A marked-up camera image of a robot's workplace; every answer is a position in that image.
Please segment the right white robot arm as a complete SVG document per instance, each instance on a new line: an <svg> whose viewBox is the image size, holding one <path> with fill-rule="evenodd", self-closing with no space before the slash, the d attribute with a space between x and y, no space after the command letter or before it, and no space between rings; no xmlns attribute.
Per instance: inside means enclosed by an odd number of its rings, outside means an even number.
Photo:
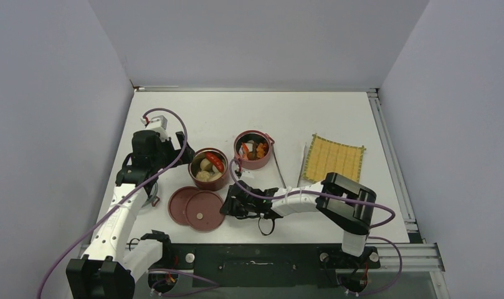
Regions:
<svg viewBox="0 0 504 299"><path fill-rule="evenodd" d="M295 189L256 189L242 180L229 186L219 212L239 220L272 221L304 212L320 212L343 230L340 260L354 267L364 259L376 193L338 173Z"/></svg>

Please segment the red round lid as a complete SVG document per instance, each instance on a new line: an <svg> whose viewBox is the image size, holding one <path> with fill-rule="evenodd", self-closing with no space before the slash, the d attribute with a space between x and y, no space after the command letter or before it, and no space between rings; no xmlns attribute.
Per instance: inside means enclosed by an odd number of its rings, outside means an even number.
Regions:
<svg viewBox="0 0 504 299"><path fill-rule="evenodd" d="M184 216L190 227L199 232L217 229L225 219L220 213L224 201L215 192L199 191L186 202Z"/></svg>
<svg viewBox="0 0 504 299"><path fill-rule="evenodd" d="M175 223L179 225L188 225L185 216L186 204L190 198L200 190L197 187L186 186L177 189L169 198L168 213Z"/></svg>

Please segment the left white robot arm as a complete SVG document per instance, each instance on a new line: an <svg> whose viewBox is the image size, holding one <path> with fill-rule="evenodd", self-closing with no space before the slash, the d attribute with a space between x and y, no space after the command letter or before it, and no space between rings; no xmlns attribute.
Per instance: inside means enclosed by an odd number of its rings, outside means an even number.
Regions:
<svg viewBox="0 0 504 299"><path fill-rule="evenodd" d="M131 140L132 152L116 175L110 207L97 222L97 233L79 259L71 259L66 276L74 298L133 298L142 266L171 264L173 250L160 237L143 240L140 249L125 256L125 245L137 215L164 171L193 160L185 131L176 133L175 149L164 130L141 130Z"/></svg>

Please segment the red sausage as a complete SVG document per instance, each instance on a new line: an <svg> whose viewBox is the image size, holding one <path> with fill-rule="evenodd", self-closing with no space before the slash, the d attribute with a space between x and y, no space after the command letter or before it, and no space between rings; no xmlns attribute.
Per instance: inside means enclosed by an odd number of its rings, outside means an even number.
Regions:
<svg viewBox="0 0 504 299"><path fill-rule="evenodd" d="M224 170L225 170L224 163L222 162L222 160L221 160L218 156L216 156L216 155L215 155L214 153L212 153L212 152L207 152L207 153L205 154L205 156L206 156L206 159L207 159L210 163L212 163L212 164L216 167L216 169L217 169L220 173L223 173L223 172L224 172Z"/></svg>

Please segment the steel tongs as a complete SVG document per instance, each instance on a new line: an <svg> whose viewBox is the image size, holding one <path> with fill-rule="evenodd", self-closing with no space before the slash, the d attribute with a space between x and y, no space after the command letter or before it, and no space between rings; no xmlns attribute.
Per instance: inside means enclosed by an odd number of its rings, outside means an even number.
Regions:
<svg viewBox="0 0 504 299"><path fill-rule="evenodd" d="M306 154L308 152L307 143L275 143L271 148L281 186L285 189L287 187L301 186Z"/></svg>

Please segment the orange food pieces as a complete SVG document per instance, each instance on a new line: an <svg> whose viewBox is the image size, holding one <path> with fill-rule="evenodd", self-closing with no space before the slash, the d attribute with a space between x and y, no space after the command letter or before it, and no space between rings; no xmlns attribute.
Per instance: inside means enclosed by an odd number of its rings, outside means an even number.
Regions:
<svg viewBox="0 0 504 299"><path fill-rule="evenodd" d="M253 148L252 153L243 154L242 150L241 150L241 146L240 146L239 155L244 160L247 160L247 161L260 160L260 159L263 159L267 155L267 153L269 152L269 145L266 142L257 143L254 141L249 141L246 143L253 143L254 148Z"/></svg>

